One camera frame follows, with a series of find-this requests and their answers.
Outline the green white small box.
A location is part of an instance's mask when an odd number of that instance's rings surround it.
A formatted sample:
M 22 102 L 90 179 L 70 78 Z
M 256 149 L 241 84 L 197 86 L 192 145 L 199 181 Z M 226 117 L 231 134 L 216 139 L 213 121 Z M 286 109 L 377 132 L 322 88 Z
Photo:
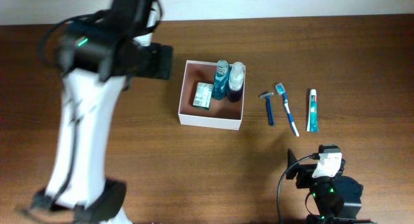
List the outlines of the green white small box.
M 197 84 L 193 107 L 209 110 L 212 99 L 213 84 L 199 82 Z

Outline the blue mouthwash bottle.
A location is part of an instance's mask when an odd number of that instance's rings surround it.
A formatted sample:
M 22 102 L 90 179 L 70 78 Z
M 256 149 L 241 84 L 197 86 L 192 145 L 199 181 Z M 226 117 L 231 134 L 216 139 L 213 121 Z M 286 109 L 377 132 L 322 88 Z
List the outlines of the blue mouthwash bottle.
M 222 100 L 227 95 L 227 83 L 230 66 L 226 60 L 219 60 L 213 83 L 213 98 Z

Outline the clear purple soap pump bottle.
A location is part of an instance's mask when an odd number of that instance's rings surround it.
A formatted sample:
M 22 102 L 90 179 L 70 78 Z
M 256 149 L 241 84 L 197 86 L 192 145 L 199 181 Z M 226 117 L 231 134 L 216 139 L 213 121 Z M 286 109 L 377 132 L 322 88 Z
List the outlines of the clear purple soap pump bottle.
M 238 102 L 243 94 L 243 85 L 245 79 L 245 65 L 241 62 L 235 62 L 230 70 L 228 79 L 228 99 L 231 102 Z

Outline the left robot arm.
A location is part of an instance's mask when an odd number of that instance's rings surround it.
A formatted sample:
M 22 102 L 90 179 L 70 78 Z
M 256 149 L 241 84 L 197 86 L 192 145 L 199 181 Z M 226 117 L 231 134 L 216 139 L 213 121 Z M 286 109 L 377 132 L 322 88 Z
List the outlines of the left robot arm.
M 134 77 L 167 80 L 173 48 L 151 40 L 159 0 L 113 0 L 111 7 L 65 19 L 54 64 L 61 74 L 58 150 L 48 185 L 21 215 L 71 211 L 74 223 L 127 223 L 126 184 L 105 176 L 113 111 Z

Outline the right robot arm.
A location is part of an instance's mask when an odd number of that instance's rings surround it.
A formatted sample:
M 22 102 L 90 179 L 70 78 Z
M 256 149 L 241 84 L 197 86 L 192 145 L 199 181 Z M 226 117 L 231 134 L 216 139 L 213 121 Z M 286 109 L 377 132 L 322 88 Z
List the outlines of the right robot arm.
M 307 189 L 317 214 L 309 212 L 305 223 L 356 223 L 362 202 L 363 185 L 344 176 L 345 159 L 336 145 L 321 145 L 309 156 L 315 164 L 301 164 L 292 150 L 287 152 L 287 179 L 296 180 L 296 188 Z

